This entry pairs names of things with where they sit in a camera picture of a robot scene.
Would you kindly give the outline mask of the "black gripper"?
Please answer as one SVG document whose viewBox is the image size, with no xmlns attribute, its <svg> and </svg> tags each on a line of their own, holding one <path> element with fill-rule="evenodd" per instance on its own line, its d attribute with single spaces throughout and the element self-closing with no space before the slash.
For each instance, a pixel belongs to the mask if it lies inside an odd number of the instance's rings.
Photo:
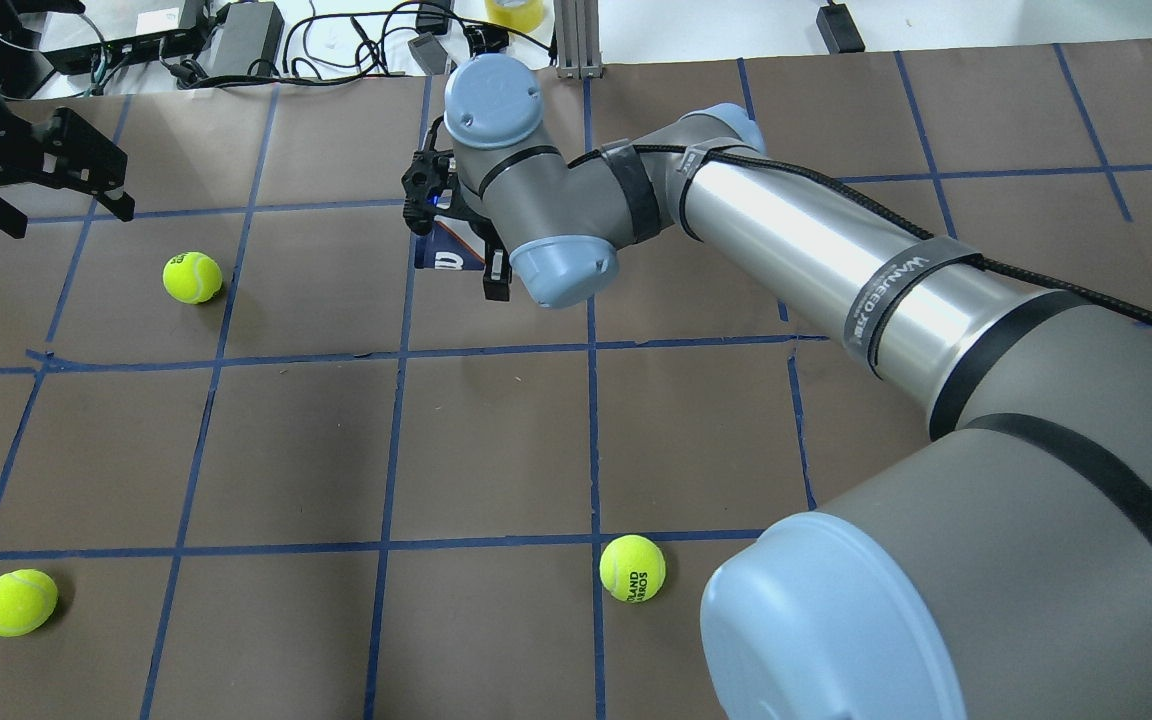
<svg viewBox="0 0 1152 720">
<path fill-rule="evenodd" d="M 435 151 L 435 236 L 440 250 L 456 252 L 467 263 L 484 263 L 485 300 L 511 300 L 511 265 L 497 228 L 477 209 L 476 197 L 460 183 L 450 150 Z"/>
<path fill-rule="evenodd" d="M 119 222 L 132 222 L 136 200 L 126 191 L 128 156 L 76 109 L 52 111 L 38 123 L 18 118 L 0 94 L 0 187 L 38 184 L 93 197 Z M 0 223 L 28 217 L 0 197 Z"/>
</svg>

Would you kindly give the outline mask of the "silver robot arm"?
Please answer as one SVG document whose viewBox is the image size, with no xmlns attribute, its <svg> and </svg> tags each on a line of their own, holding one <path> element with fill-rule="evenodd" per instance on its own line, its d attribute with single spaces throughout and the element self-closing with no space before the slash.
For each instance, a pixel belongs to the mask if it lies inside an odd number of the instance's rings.
<svg viewBox="0 0 1152 720">
<path fill-rule="evenodd" d="M 444 91 L 454 214 L 540 306 L 676 228 L 911 397 L 929 444 L 717 568 L 699 624 L 732 719 L 1152 719 L 1152 314 L 996 266 L 690 111 L 570 161 L 526 65 Z"/>
</svg>

